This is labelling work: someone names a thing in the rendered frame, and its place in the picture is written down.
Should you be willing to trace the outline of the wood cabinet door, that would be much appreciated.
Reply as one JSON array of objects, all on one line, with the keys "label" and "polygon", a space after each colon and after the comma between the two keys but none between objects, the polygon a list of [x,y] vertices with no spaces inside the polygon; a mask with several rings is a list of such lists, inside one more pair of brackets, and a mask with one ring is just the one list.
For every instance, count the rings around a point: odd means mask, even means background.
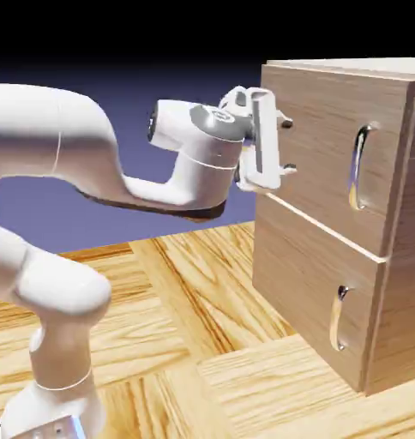
[{"label": "wood cabinet door", "polygon": [[[262,85],[293,121],[280,129],[280,160],[297,171],[278,196],[376,256],[389,252],[415,105],[415,75],[266,64]],[[348,201],[352,150],[373,123],[360,165],[362,210]]]},{"label": "wood cabinet door", "polygon": [[[364,374],[385,262],[371,259],[266,195],[256,198],[253,285],[354,389]],[[350,288],[340,318],[342,352],[329,340],[332,303]]]}]

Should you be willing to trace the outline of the light wood cabinet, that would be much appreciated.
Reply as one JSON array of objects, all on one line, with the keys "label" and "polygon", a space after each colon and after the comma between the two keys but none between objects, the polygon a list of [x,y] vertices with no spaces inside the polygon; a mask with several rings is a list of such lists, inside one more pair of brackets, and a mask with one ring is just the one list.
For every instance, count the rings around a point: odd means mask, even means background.
[{"label": "light wood cabinet", "polygon": [[[410,57],[270,60],[266,64],[365,74],[415,75],[415,58]],[[376,292],[375,323],[371,331],[364,387],[359,392],[376,394],[415,379],[415,105],[401,173],[398,212],[389,252],[385,256],[370,253],[295,208],[279,198],[278,191],[266,196],[369,258],[386,264],[382,283]]]}]

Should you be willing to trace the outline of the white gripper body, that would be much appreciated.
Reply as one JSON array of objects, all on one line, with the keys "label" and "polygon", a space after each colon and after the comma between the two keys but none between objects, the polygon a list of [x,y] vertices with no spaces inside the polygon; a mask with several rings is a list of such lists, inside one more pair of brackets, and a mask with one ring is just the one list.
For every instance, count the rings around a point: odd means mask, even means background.
[{"label": "white gripper body", "polygon": [[253,123],[251,145],[241,153],[239,181],[242,191],[271,191],[280,187],[278,117],[274,94],[264,88],[247,90]]}]

